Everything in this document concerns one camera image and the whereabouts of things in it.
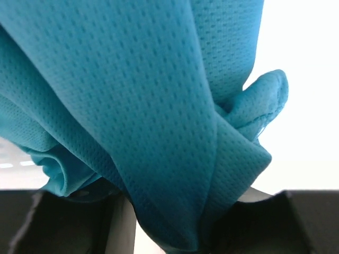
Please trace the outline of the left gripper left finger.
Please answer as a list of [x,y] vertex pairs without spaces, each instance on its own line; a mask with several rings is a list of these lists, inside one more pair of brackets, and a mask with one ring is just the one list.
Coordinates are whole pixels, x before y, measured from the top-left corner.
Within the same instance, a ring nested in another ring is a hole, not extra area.
[[133,253],[136,216],[121,194],[91,202],[1,191],[1,253]]

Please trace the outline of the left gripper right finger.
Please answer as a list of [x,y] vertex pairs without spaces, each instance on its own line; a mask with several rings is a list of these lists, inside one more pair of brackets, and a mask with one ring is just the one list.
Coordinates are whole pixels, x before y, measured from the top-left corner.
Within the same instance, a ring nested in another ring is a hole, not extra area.
[[248,192],[213,229],[212,253],[338,253],[338,191]]

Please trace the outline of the teal t shirt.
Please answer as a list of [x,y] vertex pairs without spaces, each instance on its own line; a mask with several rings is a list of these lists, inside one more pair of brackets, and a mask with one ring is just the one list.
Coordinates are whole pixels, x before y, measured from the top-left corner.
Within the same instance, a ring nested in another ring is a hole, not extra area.
[[167,253],[208,253],[214,223],[271,162],[260,132],[288,82],[249,88],[263,1],[1,1],[1,137],[59,196],[103,177]]

